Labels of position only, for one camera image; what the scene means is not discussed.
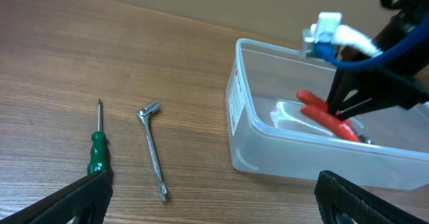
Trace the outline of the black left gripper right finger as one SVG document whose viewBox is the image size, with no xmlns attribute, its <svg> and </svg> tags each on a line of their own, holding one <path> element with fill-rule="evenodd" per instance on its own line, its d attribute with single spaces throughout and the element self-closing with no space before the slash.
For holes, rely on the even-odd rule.
<svg viewBox="0 0 429 224">
<path fill-rule="evenodd" d="M 319 173 L 314 195 L 324 224 L 428 224 L 329 170 Z"/>
</svg>

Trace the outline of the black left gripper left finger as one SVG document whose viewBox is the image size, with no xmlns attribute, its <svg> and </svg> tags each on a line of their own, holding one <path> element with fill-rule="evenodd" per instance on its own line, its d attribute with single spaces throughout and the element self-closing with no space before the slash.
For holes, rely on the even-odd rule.
<svg viewBox="0 0 429 224">
<path fill-rule="evenodd" d="M 102 223 L 112 195 L 109 175 L 98 170 L 2 219 L 1 224 Z"/>
</svg>

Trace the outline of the green handled screwdriver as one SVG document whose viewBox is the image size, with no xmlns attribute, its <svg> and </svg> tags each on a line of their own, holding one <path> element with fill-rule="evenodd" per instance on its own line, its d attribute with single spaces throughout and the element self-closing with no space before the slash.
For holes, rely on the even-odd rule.
<svg viewBox="0 0 429 224">
<path fill-rule="evenodd" d="M 102 102 L 99 99 L 97 105 L 97 130 L 91 135 L 92 146 L 86 170 L 88 175 L 96 171 L 107 171 L 109 169 L 106 140 L 107 137 L 103 132 Z"/>
</svg>

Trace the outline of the silver socket wrench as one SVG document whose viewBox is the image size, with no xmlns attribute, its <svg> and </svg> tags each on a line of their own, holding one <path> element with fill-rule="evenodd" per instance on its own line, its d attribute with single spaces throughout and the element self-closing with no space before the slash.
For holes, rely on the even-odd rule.
<svg viewBox="0 0 429 224">
<path fill-rule="evenodd" d="M 150 126 L 149 126 L 150 117 L 153 114 L 157 113 L 159 110 L 160 110 L 160 103 L 158 101 L 152 101 L 151 103 L 147 104 L 146 106 L 144 106 L 143 108 L 137 111 L 137 118 L 141 122 L 146 132 L 146 140 L 149 148 L 151 162 L 153 164 L 154 172 L 156 175 L 158 196 L 161 202 L 163 204 L 166 204 L 167 197 L 168 197 L 168 189 L 162 178 L 162 171 L 158 162 L 156 148 L 154 145 L 153 138 L 151 136 Z"/>
</svg>

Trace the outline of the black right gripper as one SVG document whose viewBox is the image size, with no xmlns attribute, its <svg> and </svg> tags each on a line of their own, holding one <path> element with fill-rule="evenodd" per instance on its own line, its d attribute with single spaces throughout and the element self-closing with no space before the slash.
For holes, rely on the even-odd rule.
<svg viewBox="0 0 429 224">
<path fill-rule="evenodd" d="M 365 70 L 336 70 L 326 102 L 328 112 L 340 120 L 400 106 L 411 109 L 428 101 L 428 87 L 416 79 L 428 65 L 428 43 L 392 63 Z"/>
</svg>

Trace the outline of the red handled snips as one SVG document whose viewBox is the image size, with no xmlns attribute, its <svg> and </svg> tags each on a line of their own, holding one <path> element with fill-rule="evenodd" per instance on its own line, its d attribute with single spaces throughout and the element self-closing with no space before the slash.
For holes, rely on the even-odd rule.
<svg viewBox="0 0 429 224">
<path fill-rule="evenodd" d="M 370 144 L 371 140 L 362 134 L 358 134 L 353 124 L 348 120 L 339 120 L 336 115 L 328 112 L 328 103 L 307 90 L 300 90 L 297 98 L 304 103 L 300 112 L 313 119 L 319 125 L 333 132 L 337 137 L 349 141 Z"/>
</svg>

